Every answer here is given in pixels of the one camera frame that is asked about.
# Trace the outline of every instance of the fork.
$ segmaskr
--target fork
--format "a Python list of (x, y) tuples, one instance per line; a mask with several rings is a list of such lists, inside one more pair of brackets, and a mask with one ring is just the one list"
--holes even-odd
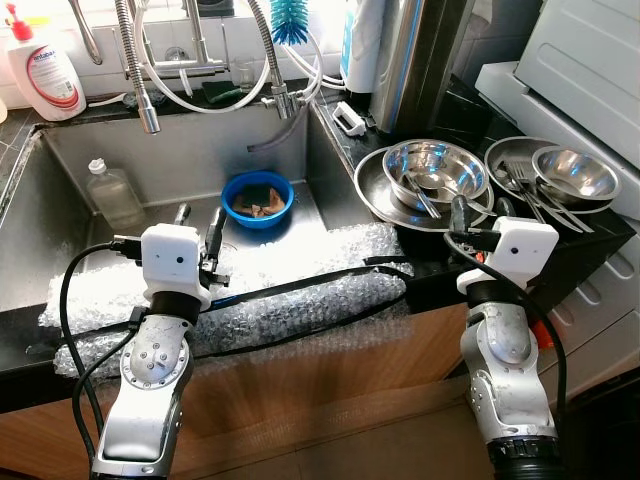
[(538, 210), (538, 207), (536, 207), (536, 204), (534, 202), (535, 199), (527, 191), (527, 189), (524, 188), (524, 185), (520, 181), (520, 177), (521, 176), (516, 173), (514, 165), (512, 163), (505, 162), (504, 168), (507, 171), (507, 174), (509, 175), (509, 177), (511, 177), (511, 180), (513, 181), (513, 183), (515, 184), (516, 190), (522, 195), (524, 200), (527, 202), (527, 204), (529, 205), (529, 208), (531, 209), (531, 211), (535, 215), (535, 217), (538, 220), (538, 222), (547, 223), (547, 222), (545, 222), (544, 217), (540, 213), (540, 210)]
[(551, 215), (554, 219), (556, 219), (559, 223), (561, 223), (562, 225), (564, 225), (565, 227), (576, 231), (578, 233), (584, 233), (589, 232), (589, 233), (593, 233), (593, 229), (591, 227), (589, 227), (587, 224), (585, 224), (582, 220), (580, 220), (579, 218), (577, 218), (573, 213), (571, 213), (569, 210), (567, 210), (564, 205), (560, 204), (559, 202), (555, 202), (553, 201), (547, 194), (546, 192), (540, 190), (540, 192), (543, 193), (544, 198), (551, 201), (551, 204), (553, 206), (555, 206), (556, 208), (558, 208), (562, 213), (564, 213), (566, 215), (566, 217), (568, 218), (568, 220), (566, 218), (564, 218), (563, 216), (561, 216), (558, 212), (556, 212), (555, 210), (553, 210), (546, 202), (544, 202), (542, 200), (542, 198), (540, 198), (539, 195), (539, 190), (538, 190), (538, 183), (537, 183), (537, 175), (535, 170), (533, 169), (533, 165), (529, 162), (513, 162), (512, 163), (513, 166), (513, 171), (516, 174), (516, 176), (518, 177), (518, 179), (524, 183), (529, 185), (529, 187), (531, 188), (531, 192), (533, 194), (533, 197), (537, 200), (538, 204), (544, 209), (545, 212), (547, 212), (549, 215)]

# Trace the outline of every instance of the faucet hose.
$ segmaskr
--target faucet hose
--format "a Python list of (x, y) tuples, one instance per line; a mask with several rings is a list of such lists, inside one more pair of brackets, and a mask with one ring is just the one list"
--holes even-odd
[(271, 32), (269, 31), (267, 20), (264, 18), (262, 9), (260, 8), (260, 5), (258, 5), (257, 0), (248, 0), (248, 3), (249, 7), (251, 7), (251, 12), (258, 23), (260, 35), (262, 36), (262, 43), (264, 43), (264, 49), (267, 52), (267, 60), (269, 61), (269, 68), (271, 69), (271, 84), (274, 87), (280, 87), (284, 82), (282, 81), (282, 75), (280, 75), (280, 69), (278, 68), (276, 51), (275, 48), (273, 48), (273, 40), (271, 39)]
[(115, 0), (115, 2), (116, 14), (118, 15), (118, 25), (120, 26), (120, 35), (122, 36), (122, 45), (124, 46), (124, 54), (127, 57), (129, 75), (131, 76), (133, 87), (136, 90), (144, 88), (142, 73), (140, 73), (140, 66), (138, 64), (138, 55), (136, 54), (136, 50), (133, 46), (133, 28), (129, 21), (127, 0)]

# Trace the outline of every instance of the faucet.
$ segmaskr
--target faucet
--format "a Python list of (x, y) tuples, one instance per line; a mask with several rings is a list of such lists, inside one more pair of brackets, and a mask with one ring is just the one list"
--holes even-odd
[(87, 53), (91, 57), (93, 63), (95, 63), (96, 65), (102, 65), (102, 56), (100, 55), (100, 50), (98, 50), (98, 45), (96, 44), (96, 40), (93, 38), (91, 29), (87, 25), (87, 22), (84, 19), (84, 15), (82, 15), (80, 3), (78, 2), (78, 0), (69, 0), (69, 4), (71, 4), (71, 10), (73, 10), (73, 14), (75, 15), (76, 21), (78, 22), (78, 27), (80, 27), (80, 34), (82, 35), (82, 41), (84, 42), (84, 46), (87, 49)]
[(287, 92), (287, 84), (284, 83), (282, 75), (280, 74), (280, 68), (278, 67), (278, 60), (276, 59), (276, 52), (273, 48), (273, 40), (271, 39), (271, 32), (269, 32), (267, 21), (260, 9), (260, 5), (258, 5), (258, 1), (248, 0), (248, 2), (249, 7), (251, 7), (251, 12), (258, 23), (262, 43), (264, 43), (264, 49), (267, 52), (267, 59), (269, 60), (269, 68), (271, 69), (271, 94), (273, 98), (263, 98), (262, 103), (267, 108), (275, 106), (278, 110), (278, 115), (283, 120), (295, 117), (303, 104), (303, 100), (297, 93)]
[[(271, 70), (271, 93), (273, 98), (263, 99), (262, 102), (267, 108), (275, 107), (281, 119), (294, 117), (297, 115), (300, 107), (304, 105), (305, 101), (301, 98), (300, 92), (289, 93), (287, 91), (287, 85), (282, 80), (282, 75), (280, 74), (280, 68), (278, 67), (278, 61), (276, 59), (276, 53), (273, 47), (271, 32), (269, 32), (267, 21), (264, 18), (257, 0), (248, 0), (248, 3), (251, 7), (253, 16), (258, 23), (260, 36), (262, 37), (262, 42), (264, 43), (264, 48), (267, 52), (267, 60)], [(122, 44), (124, 46), (128, 64), (127, 71), (131, 81), (133, 82), (136, 99), (138, 101), (138, 113), (140, 114), (140, 120), (142, 121), (145, 132), (154, 134), (160, 131), (160, 124), (158, 123), (155, 108), (151, 105), (151, 101), (149, 100), (149, 96), (147, 95), (144, 87), (129, 17), (129, 10), (131, 10), (131, 15), (135, 18), (135, 0), (115, 0), (115, 4), (116, 13), (118, 15), (118, 24), (120, 26), (120, 35), (122, 36)], [(202, 33), (197, 0), (185, 0), (185, 7), (191, 23), (191, 31), (193, 33), (193, 44), (196, 56), (195, 60), (181, 60), (178, 57), (177, 60), (171, 59), (157, 61), (153, 57), (149, 42), (143, 31), (145, 49), (153, 68), (158, 73), (167, 73), (168, 71), (177, 72), (183, 79), (183, 83), (185, 81), (187, 71), (197, 71), (201, 74), (215, 75), (216, 73), (229, 70), (229, 65), (223, 60), (213, 60), (209, 57), (209, 52), (207, 51), (204, 35)]]
[(131, 75), (133, 90), (138, 102), (138, 115), (140, 115), (140, 121), (142, 122), (142, 127), (144, 128), (145, 133), (153, 135), (160, 131), (160, 123), (158, 122), (156, 109), (151, 105), (151, 100), (149, 100), (149, 95), (147, 94), (144, 82), (142, 81), (142, 73), (140, 72), (140, 65), (138, 64), (138, 55), (136, 54), (136, 49), (133, 44), (133, 31), (131, 28), (131, 22), (129, 21), (127, 0), (115, 0), (115, 2), (124, 53), (127, 57), (129, 74)]

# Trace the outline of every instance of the dish soap bottle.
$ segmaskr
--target dish soap bottle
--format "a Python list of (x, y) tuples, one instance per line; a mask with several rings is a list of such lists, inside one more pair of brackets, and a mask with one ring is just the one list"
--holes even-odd
[(144, 221), (144, 210), (133, 192), (123, 170), (107, 170), (102, 158), (89, 163), (93, 174), (87, 183), (87, 191), (111, 228), (120, 230)]
[(87, 102), (71, 60), (63, 50), (34, 37), (31, 27), (16, 16), (15, 5), (7, 3), (7, 9), (15, 40), (6, 53), (20, 93), (45, 120), (75, 117)]

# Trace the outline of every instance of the wooden cabinet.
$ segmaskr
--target wooden cabinet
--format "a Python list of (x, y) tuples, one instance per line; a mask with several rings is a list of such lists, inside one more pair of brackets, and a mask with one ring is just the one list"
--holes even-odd
[[(460, 361), (465, 314), (456, 305), (413, 315), (406, 337), (359, 350), (197, 367), (171, 478), (195, 479), (459, 401), (466, 380), (439, 381)], [(105, 411), (116, 395), (117, 386), (99, 389)], [(0, 415), (0, 432), (0, 467), (86, 479), (70, 400)]]

